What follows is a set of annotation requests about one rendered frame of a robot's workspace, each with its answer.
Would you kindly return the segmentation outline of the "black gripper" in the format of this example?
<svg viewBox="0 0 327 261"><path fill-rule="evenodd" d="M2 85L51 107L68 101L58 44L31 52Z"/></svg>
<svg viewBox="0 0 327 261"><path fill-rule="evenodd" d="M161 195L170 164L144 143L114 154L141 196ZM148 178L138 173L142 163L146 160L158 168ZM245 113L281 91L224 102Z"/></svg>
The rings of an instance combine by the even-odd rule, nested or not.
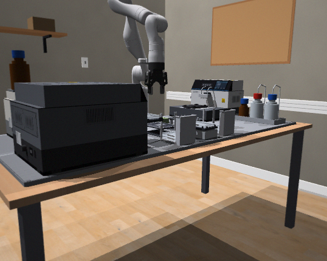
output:
<svg viewBox="0 0 327 261"><path fill-rule="evenodd" d="M145 85L148 86L148 94L149 95L153 94L152 86L155 82L158 82L161 85L160 94L164 94L165 85L168 84L167 72L163 72L163 70L165 69L165 63L158 63L158 62L148 63L148 69L150 70L150 72L145 72L145 83L144 83Z"/></svg>

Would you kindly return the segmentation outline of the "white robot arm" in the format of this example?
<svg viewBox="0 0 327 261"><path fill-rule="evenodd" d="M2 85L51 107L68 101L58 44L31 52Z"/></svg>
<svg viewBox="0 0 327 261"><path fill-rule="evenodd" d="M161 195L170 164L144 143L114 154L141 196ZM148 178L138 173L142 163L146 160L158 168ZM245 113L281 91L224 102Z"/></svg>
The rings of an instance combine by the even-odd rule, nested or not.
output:
<svg viewBox="0 0 327 261"><path fill-rule="evenodd" d="M164 39L159 37L158 32L166 31L168 22L161 15L153 13L140 5L133 5L132 0L108 0L108 4L113 12L126 16L123 39L126 48L140 64L132 69L132 81L134 84L141 84L147 100L147 113L149 113L148 88L141 81L145 81L145 72L150 72L148 63L165 62ZM145 56L136 21L145 25L149 40L148 59Z"/></svg>

